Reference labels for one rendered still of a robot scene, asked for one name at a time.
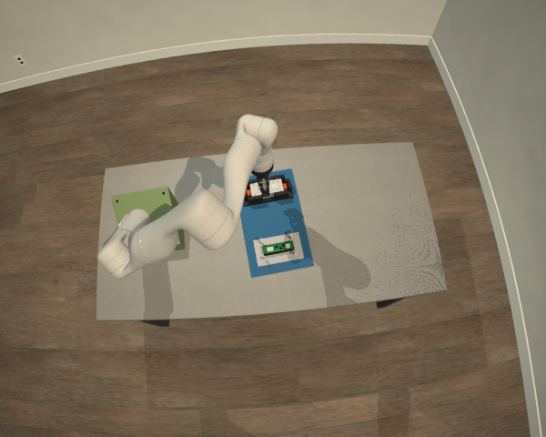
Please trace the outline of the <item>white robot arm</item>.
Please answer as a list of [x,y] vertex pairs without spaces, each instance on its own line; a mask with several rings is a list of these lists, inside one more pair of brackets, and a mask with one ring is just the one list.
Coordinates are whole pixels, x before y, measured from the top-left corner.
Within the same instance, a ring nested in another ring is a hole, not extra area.
[[134,209],[99,251],[99,263],[115,279],[123,279],[168,258],[176,248],[179,229],[209,250],[223,247],[237,228],[252,170],[265,172],[273,165],[272,144],[277,133],[278,125],[270,118],[241,117],[223,164],[223,202],[202,189],[153,222],[144,210]]

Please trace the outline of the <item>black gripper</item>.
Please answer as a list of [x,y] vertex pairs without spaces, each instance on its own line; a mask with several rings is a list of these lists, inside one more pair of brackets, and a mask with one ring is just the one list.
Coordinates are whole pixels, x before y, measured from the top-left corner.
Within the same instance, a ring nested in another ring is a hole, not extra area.
[[[255,175],[258,179],[258,186],[260,187],[260,192],[261,192],[261,197],[264,198],[264,197],[269,197],[270,196],[270,193],[269,193],[269,180],[268,180],[268,177],[269,177],[269,173],[272,171],[274,167],[274,163],[272,165],[272,167],[268,170],[268,171],[265,171],[265,172],[255,172],[252,170],[252,174]],[[262,183],[260,183],[260,182]],[[266,182],[267,181],[267,182]],[[262,185],[262,186],[261,186]]]

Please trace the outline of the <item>blue flat mat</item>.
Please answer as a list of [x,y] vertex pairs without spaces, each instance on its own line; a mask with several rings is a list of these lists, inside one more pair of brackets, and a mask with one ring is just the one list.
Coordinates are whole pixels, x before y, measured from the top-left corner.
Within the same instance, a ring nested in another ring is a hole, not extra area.
[[268,180],[279,178],[284,191],[262,198],[252,197],[249,184],[258,179],[250,176],[240,213],[249,268],[262,274],[302,269],[313,262],[292,168],[269,173]]

